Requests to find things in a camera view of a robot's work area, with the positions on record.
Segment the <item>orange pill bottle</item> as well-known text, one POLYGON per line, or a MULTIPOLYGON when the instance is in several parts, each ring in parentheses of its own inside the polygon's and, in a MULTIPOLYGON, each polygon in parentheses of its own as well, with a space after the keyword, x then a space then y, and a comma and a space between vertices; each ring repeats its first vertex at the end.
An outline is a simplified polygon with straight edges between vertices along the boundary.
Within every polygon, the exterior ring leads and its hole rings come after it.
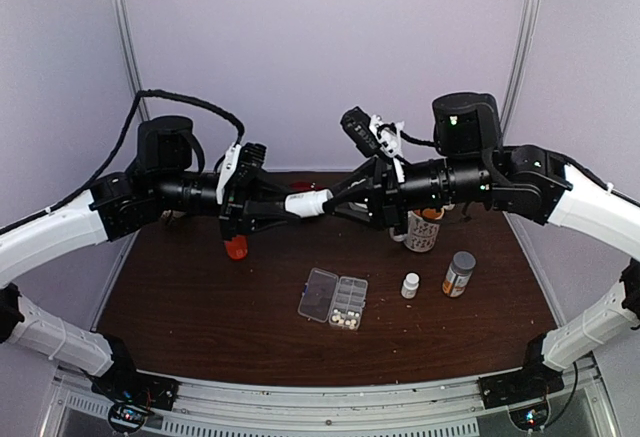
POLYGON ((237 235, 224 241, 228 257, 234 261, 242 260, 248 255, 248 241, 245 235, 237 235))

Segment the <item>small white pill bottle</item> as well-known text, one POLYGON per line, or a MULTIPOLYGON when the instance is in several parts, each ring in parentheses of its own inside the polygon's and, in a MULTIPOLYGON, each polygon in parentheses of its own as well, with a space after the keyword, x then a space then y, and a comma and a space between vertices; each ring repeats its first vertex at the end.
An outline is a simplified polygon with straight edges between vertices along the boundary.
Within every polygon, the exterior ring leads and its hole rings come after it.
POLYGON ((404 277, 401 286, 401 296, 404 299, 413 299, 420 285, 420 276, 417 273, 409 272, 404 277))

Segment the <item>clear plastic pill organizer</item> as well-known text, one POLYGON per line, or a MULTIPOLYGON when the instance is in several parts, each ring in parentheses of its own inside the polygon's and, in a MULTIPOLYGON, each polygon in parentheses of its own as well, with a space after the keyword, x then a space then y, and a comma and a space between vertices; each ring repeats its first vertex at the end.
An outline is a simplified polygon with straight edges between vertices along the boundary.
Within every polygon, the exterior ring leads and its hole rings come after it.
POLYGON ((334 309, 355 311, 361 314, 361 325, 367 291, 368 281, 365 279, 338 276, 323 269, 312 268, 297 312, 311 321, 330 325, 329 317, 334 309))

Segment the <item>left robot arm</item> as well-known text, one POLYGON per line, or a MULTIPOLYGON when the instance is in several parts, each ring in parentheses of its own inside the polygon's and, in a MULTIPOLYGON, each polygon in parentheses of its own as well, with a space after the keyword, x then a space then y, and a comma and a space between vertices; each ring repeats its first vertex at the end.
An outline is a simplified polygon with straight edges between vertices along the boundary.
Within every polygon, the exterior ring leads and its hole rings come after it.
POLYGON ((217 173, 204 170, 193 122, 168 115, 138 128, 137 155, 120 173, 98 174, 58 204, 1 231, 1 340, 82 370, 106 395, 133 401, 148 380, 122 340, 86 331, 24 296, 18 276, 80 248, 113 242, 180 211, 219 220, 225 240, 316 217, 326 190, 294 193, 262 169, 260 144, 229 147, 217 173))

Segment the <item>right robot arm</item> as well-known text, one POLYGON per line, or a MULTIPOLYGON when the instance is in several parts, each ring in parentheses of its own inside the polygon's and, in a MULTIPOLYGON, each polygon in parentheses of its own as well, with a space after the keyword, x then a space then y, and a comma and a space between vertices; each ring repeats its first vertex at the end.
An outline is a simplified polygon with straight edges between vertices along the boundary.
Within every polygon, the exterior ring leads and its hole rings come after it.
POLYGON ((481 203, 576 230, 630 258, 619 280, 568 324, 532 340, 513 376, 519 397, 535 397, 577 359, 625 329, 639 327, 639 204, 564 154, 502 142, 497 104, 486 93, 458 92, 435 99, 433 147, 438 158, 405 164, 384 155, 378 131, 360 108, 341 125, 366 162, 330 189, 322 208, 375 229, 407 229, 409 212, 449 204, 481 203))

